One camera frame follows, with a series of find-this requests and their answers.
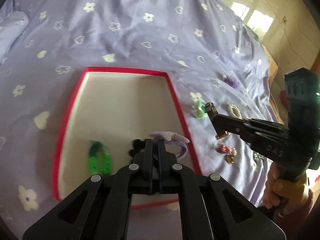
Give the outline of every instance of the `purple hair accessory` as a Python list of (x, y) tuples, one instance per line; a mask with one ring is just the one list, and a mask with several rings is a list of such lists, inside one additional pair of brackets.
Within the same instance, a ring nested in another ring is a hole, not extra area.
[(223, 76), (223, 81), (227, 83), (230, 87), (239, 90), (239, 82), (231, 76)]
[(165, 144), (173, 144), (181, 147), (181, 151), (176, 154), (177, 160), (181, 160), (184, 158), (188, 152), (188, 147), (186, 143), (189, 142), (188, 138), (169, 131), (155, 131), (150, 134), (152, 140), (154, 142), (158, 142), (159, 140), (164, 140)]

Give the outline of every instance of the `finger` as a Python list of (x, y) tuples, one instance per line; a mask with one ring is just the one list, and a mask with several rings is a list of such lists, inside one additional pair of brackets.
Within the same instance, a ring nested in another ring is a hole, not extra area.
[(264, 197), (273, 206), (278, 206), (280, 204), (280, 197), (271, 190), (267, 190)]
[(264, 199), (262, 203), (267, 209), (272, 208), (272, 204), (270, 204), (266, 199)]
[(278, 179), (273, 185), (273, 191), (281, 197), (299, 200), (303, 197), (305, 185)]
[(280, 171), (279, 171), (279, 168), (278, 168), (278, 164), (275, 163), (275, 162), (273, 162), (271, 164), (269, 172), (273, 176), (274, 180), (277, 180), (280, 177)]
[(268, 178), (267, 178), (267, 182), (266, 182), (266, 188), (269, 188), (270, 190), (272, 190), (273, 184), (276, 182), (276, 180), (273, 177), (273, 175), (271, 174), (271, 172), (268, 173), (267, 177)]

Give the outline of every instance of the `purple bedsheet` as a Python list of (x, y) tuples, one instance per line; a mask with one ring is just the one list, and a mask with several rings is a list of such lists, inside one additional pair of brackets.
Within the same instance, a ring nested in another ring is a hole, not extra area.
[[(191, 131), (203, 174), (221, 174), (259, 205), (270, 160), (253, 162), (238, 136), (233, 164), (215, 150), (209, 118), (195, 119), (191, 92), (219, 113), (276, 120), (268, 105), (268, 59), (256, 35), (219, 0), (7, 0), (29, 19), (0, 65), (0, 216), (21, 238), (57, 202), (52, 160), (62, 116), (82, 70), (127, 66), (166, 71)], [(223, 75), (239, 82), (239, 90)], [(128, 239), (181, 239), (171, 206), (133, 210)]]

